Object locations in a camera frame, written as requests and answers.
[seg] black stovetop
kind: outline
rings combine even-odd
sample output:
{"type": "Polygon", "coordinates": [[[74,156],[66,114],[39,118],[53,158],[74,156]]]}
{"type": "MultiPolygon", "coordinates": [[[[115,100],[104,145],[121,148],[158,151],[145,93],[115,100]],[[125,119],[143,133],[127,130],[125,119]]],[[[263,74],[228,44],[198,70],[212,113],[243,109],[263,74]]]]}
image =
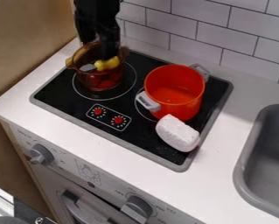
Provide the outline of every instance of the black stovetop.
{"type": "MultiPolygon", "coordinates": [[[[135,101],[135,96],[143,91],[145,76],[154,68],[166,64],[132,52],[125,65],[125,80],[118,87],[100,93],[87,90],[76,78],[74,70],[65,69],[34,94],[31,101],[73,123],[78,124],[82,121],[81,126],[88,130],[92,130],[94,126],[102,130],[102,133],[110,134],[111,136],[103,135],[109,136],[107,138],[110,141],[119,144],[123,142],[122,145],[130,150],[162,165],[168,164],[168,167],[174,169],[173,166],[184,165],[191,152],[174,150],[162,141],[155,131],[157,119],[135,101]],[[94,114],[97,108],[102,109],[101,115],[94,114]],[[113,118],[117,116],[123,118],[123,124],[113,123],[113,118]]],[[[217,117],[217,109],[222,108],[231,89],[232,85],[229,82],[213,77],[210,77],[206,83],[199,113],[186,122],[201,132],[202,140],[213,124],[214,119],[210,119],[211,116],[217,117]]]]}

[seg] white countertop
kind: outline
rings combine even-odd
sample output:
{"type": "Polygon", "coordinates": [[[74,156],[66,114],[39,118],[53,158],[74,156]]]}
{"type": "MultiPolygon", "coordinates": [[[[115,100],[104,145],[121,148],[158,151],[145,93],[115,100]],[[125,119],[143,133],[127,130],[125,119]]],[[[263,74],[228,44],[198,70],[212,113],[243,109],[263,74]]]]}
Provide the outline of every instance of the white countertop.
{"type": "Polygon", "coordinates": [[[133,50],[162,60],[185,65],[200,63],[215,76],[234,84],[234,91],[188,171],[168,170],[29,102],[30,95],[72,56],[78,47],[77,40],[0,97],[0,118],[72,152],[206,224],[279,223],[278,218],[249,205],[237,193],[232,180],[234,166],[257,114],[262,108],[279,103],[279,84],[134,39],[123,41],[133,50]]]}

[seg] yellow toy food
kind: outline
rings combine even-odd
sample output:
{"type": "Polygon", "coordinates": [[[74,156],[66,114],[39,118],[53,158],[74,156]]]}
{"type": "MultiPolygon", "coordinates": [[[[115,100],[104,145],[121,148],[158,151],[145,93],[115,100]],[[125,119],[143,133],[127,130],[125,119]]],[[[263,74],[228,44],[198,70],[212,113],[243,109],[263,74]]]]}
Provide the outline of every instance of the yellow toy food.
{"type": "Polygon", "coordinates": [[[119,66],[120,60],[117,56],[113,57],[112,59],[109,60],[102,60],[99,59],[95,61],[94,66],[96,69],[101,72],[104,70],[111,70],[119,66]]]}

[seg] gray sink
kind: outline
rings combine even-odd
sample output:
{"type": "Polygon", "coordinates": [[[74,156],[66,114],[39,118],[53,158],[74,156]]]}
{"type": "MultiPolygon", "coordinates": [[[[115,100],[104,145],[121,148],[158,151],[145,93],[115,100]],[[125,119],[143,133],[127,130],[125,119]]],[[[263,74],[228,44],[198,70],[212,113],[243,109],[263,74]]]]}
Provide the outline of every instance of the gray sink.
{"type": "Polygon", "coordinates": [[[245,201],[279,218],[279,105],[257,116],[234,168],[234,185],[245,201]]]}

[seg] small pot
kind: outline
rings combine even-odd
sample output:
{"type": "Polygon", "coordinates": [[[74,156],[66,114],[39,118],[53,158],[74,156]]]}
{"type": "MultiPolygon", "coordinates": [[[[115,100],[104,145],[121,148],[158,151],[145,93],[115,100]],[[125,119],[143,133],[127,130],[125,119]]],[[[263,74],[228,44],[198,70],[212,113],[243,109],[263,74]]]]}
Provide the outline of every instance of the small pot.
{"type": "Polygon", "coordinates": [[[117,55],[120,59],[119,66],[99,72],[94,63],[102,59],[101,42],[94,42],[78,49],[72,58],[66,60],[66,67],[77,72],[77,77],[84,87],[92,91],[104,91],[120,84],[124,75],[124,60],[128,55],[129,49],[122,47],[117,55]]]}
{"type": "Polygon", "coordinates": [[[147,75],[145,91],[136,100],[158,119],[171,114],[188,121],[199,112],[209,76],[210,72],[198,64],[161,66],[147,75]]]}

